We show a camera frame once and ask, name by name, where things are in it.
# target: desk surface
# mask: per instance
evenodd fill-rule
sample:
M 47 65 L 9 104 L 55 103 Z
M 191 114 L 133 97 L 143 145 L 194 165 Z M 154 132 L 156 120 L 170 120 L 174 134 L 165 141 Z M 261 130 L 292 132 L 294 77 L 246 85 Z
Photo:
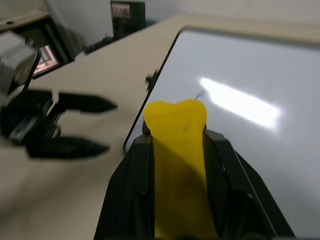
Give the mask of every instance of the desk surface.
M 117 103 L 117 111 L 69 112 L 59 121 L 64 135 L 84 136 L 111 149 L 79 161 L 37 160 L 2 140 L 0 239 L 93 239 L 109 179 L 124 156 L 123 143 L 146 96 L 145 77 L 161 66 L 184 26 L 320 43 L 319 26 L 179 15 L 33 81 L 31 88 L 52 89 L 55 98 L 58 91 L 69 91 Z M 317 227 L 310 224 L 310 229 L 295 234 L 316 234 Z
M 19 27 L 40 21 L 42 19 L 50 18 L 50 17 L 51 17 L 51 13 L 49 12 L 33 10 L 26 14 L 0 21 L 0 33 L 17 29 Z

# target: wall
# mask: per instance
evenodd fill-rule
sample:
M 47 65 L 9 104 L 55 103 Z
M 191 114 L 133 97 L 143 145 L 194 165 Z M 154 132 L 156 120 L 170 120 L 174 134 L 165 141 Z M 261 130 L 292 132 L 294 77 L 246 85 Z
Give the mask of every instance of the wall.
M 112 35 L 110 0 L 46 0 L 86 45 Z M 163 20 L 180 12 L 320 24 L 319 0 L 145 0 L 146 17 Z

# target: whiteboard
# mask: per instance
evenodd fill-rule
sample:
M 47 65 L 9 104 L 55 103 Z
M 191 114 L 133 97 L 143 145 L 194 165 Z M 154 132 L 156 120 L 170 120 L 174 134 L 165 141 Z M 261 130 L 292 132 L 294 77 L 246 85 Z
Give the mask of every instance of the whiteboard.
M 207 128 L 259 173 L 296 236 L 320 236 L 319 46 L 185 29 L 146 103 L 195 97 Z M 139 113 L 126 151 L 142 125 Z

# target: white table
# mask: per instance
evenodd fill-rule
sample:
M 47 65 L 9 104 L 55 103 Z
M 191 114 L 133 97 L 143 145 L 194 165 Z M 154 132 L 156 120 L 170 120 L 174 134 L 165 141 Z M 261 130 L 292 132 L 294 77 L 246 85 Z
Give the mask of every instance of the white table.
M 2 140 L 0 239 L 93 239 L 109 179 L 124 156 L 123 143 L 147 94 L 145 77 L 161 66 L 184 26 L 320 42 L 318 26 L 179 15 L 35 80 L 31 88 L 52 89 L 55 98 L 58 91 L 90 93 L 118 104 L 117 111 L 68 112 L 59 120 L 64 135 L 83 136 L 111 149 L 78 161 L 30 159 L 23 147 Z

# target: yellow foam piece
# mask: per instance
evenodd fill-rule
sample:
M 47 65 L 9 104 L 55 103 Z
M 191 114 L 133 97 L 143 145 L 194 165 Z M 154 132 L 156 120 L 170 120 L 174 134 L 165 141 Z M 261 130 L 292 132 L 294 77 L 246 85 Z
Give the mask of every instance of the yellow foam piece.
M 143 117 L 154 147 L 155 237 L 216 237 L 202 142 L 205 106 L 195 99 L 154 101 L 144 108 Z

